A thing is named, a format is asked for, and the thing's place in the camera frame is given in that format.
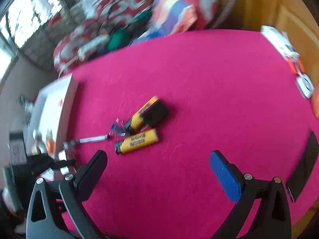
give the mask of green fabric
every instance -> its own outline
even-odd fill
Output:
[[[152,17],[152,11],[151,10],[143,11],[133,21],[137,22],[137,21],[143,20],[143,22],[148,23],[148,21],[151,19],[151,17]]]
[[[108,52],[115,51],[129,45],[131,39],[132,36],[126,29],[120,29],[112,34],[105,48]]]

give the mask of pink tablecloth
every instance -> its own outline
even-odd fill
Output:
[[[154,95],[170,109],[155,145],[119,156],[114,140],[77,150],[80,164],[98,149],[107,152],[108,166],[84,206],[103,232],[120,238],[210,238],[234,205],[209,166],[211,151],[257,179],[286,181],[309,131],[319,137],[296,77],[257,32],[154,39],[92,61],[74,77],[80,84],[69,139],[108,133],[116,118],[128,120]],[[319,196],[318,182],[317,163],[297,202],[289,199],[293,223]]]

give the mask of wall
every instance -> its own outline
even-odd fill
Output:
[[[72,21],[59,20],[53,26],[48,23],[40,28],[26,41],[21,50],[37,65],[45,70],[53,69],[53,51],[57,44],[75,28]]]
[[[24,59],[18,59],[10,73],[2,81],[0,90],[0,188],[4,186],[2,167],[9,162],[9,131],[22,130],[24,110],[17,104],[23,94],[26,98],[36,98],[39,90],[57,78],[55,72],[43,72],[32,67]]]

